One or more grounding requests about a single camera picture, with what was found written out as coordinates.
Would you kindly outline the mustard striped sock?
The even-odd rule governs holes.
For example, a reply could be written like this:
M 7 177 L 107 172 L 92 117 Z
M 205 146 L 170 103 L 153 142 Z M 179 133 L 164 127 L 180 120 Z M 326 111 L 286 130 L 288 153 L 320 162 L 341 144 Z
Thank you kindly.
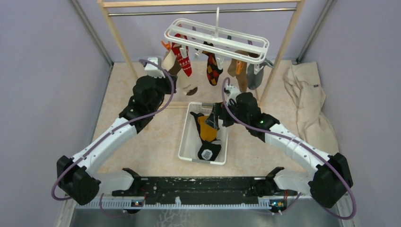
M 203 141 L 213 142 L 217 139 L 217 129 L 213 129 L 205 123 L 207 116 L 199 116 L 197 122 L 199 124 L 199 136 Z

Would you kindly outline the beige brown sock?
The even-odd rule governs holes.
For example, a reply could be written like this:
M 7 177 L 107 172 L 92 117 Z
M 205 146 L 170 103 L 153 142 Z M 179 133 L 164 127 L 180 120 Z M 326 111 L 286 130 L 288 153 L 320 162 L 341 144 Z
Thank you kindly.
M 197 85 L 192 77 L 188 77 L 175 55 L 172 51 L 167 51 L 162 60 L 162 66 L 166 69 L 171 75 L 177 76 L 176 86 L 183 91 L 187 96 L 192 96 L 196 94 L 198 91 Z

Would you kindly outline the black blue sock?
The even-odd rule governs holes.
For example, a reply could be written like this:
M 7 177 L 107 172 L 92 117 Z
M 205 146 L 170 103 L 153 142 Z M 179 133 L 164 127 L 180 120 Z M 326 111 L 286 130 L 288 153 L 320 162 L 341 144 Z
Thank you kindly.
M 195 113 L 195 112 L 190 112 L 190 115 L 194 118 L 195 120 L 195 125 L 197 128 L 197 132 L 199 135 L 199 124 L 197 122 L 197 119 L 199 116 L 205 116 L 202 113 Z M 207 141 L 203 141 L 200 138 L 201 141 L 201 146 L 199 148 L 198 151 L 198 158 L 201 160 L 206 160 L 206 161 L 215 161 L 215 159 L 217 158 L 217 156 L 219 155 L 220 151 L 221 151 L 221 140 L 214 140 L 213 142 L 207 142 Z

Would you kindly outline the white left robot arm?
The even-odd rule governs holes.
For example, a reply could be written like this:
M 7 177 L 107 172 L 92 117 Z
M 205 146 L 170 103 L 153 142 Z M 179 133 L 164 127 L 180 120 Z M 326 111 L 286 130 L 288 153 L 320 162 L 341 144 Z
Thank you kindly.
M 142 183 L 135 179 L 134 171 L 126 168 L 120 172 L 100 174 L 101 165 L 125 142 L 138 135 L 161 112 L 165 95 L 176 92 L 176 75 L 163 78 L 149 75 L 140 77 L 133 87 L 133 96 L 113 124 L 94 142 L 72 157 L 62 156 L 56 163 L 57 180 L 53 185 L 79 205 L 90 203 L 102 193 L 125 191 L 131 196 L 140 193 Z

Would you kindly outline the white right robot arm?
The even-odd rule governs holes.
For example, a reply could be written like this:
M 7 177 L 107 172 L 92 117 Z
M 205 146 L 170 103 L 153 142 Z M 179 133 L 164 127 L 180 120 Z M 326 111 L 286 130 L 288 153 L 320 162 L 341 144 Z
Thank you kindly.
M 270 194 L 292 190 L 310 195 L 325 208 L 332 208 L 348 193 L 356 207 L 347 159 L 340 153 L 323 152 L 288 131 L 278 119 L 261 111 L 251 93 L 238 93 L 215 103 L 204 123 L 217 128 L 219 121 L 224 127 L 234 123 L 245 126 L 252 136 L 280 149 L 305 170 L 301 173 L 277 168 L 266 182 Z

